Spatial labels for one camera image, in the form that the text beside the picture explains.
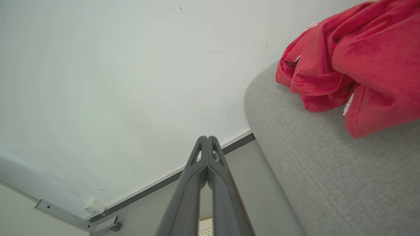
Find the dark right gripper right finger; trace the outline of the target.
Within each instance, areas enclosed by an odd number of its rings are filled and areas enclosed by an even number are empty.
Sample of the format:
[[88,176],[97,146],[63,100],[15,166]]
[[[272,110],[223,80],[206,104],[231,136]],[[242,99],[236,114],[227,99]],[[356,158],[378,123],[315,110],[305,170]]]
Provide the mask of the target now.
[[214,236],[256,236],[216,137],[208,137],[207,152],[207,182],[213,192]]

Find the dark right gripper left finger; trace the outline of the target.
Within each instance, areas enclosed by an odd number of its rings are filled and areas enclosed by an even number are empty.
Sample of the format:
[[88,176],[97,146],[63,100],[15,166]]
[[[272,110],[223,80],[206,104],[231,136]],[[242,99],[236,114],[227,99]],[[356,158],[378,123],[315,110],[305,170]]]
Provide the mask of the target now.
[[198,138],[156,236],[198,236],[200,192],[206,183],[208,137]]

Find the red and white garment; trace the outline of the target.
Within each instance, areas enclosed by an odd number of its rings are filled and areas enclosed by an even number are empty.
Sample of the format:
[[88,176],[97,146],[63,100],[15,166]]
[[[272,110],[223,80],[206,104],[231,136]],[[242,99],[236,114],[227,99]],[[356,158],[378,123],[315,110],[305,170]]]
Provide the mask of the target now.
[[419,120],[420,0],[366,2],[310,25],[275,78],[309,112],[345,105],[353,138]]

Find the white perforated laundry basket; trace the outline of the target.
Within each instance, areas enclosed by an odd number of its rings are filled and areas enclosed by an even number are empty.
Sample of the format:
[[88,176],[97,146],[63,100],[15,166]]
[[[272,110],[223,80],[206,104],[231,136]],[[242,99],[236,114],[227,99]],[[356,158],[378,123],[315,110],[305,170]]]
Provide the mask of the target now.
[[199,218],[198,236],[213,236],[213,215],[207,214]]

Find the grey fabric sofa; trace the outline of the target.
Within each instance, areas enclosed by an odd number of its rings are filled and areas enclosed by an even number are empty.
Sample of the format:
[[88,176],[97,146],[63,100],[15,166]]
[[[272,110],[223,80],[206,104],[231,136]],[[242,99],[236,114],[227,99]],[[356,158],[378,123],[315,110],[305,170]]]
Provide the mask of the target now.
[[420,236],[420,120],[355,139],[342,107],[308,112],[277,65],[247,87],[245,114],[307,235]]

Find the white plastic wall box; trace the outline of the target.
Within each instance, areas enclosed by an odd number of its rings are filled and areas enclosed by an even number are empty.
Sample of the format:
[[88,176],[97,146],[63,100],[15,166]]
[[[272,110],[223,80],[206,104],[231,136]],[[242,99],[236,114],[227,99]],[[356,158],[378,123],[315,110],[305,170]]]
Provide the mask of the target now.
[[86,203],[86,205],[83,207],[83,210],[89,213],[90,215],[96,216],[103,213],[106,210],[106,207],[106,203],[97,198],[94,198]]

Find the grey metal frame leg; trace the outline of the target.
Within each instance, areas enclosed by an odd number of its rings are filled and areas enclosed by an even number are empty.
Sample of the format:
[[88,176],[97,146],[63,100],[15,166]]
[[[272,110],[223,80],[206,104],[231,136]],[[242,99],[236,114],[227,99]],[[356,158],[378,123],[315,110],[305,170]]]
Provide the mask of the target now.
[[59,219],[67,224],[70,224],[76,228],[84,230],[89,233],[90,236],[98,236],[101,233],[109,230],[110,227],[116,225],[119,221],[118,216],[107,216],[104,220],[100,220],[97,222],[90,222],[86,221],[75,214],[72,214],[46,200],[39,200],[39,202],[35,205],[35,209],[48,214],[54,218]]

